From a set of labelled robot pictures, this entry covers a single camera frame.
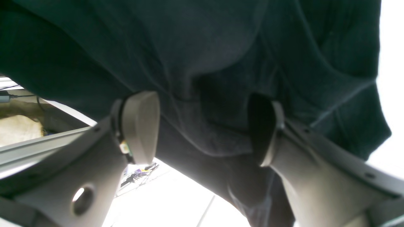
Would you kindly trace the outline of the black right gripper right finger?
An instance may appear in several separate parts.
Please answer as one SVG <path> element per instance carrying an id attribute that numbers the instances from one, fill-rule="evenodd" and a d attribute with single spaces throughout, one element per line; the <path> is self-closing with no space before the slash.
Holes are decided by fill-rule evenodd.
<path id="1" fill-rule="evenodd" d="M 264 95 L 250 96 L 248 125 L 258 165 L 280 176 L 299 226 L 403 226 L 403 180 L 287 119 Z"/>

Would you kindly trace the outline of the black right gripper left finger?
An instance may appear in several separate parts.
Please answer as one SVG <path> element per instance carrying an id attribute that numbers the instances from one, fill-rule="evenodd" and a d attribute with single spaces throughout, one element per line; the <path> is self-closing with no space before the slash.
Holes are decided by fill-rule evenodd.
<path id="1" fill-rule="evenodd" d="M 1 179 L 1 219 L 21 227 L 101 227 L 127 166 L 153 162 L 159 125 L 157 92 L 117 100 L 79 138 Z"/>

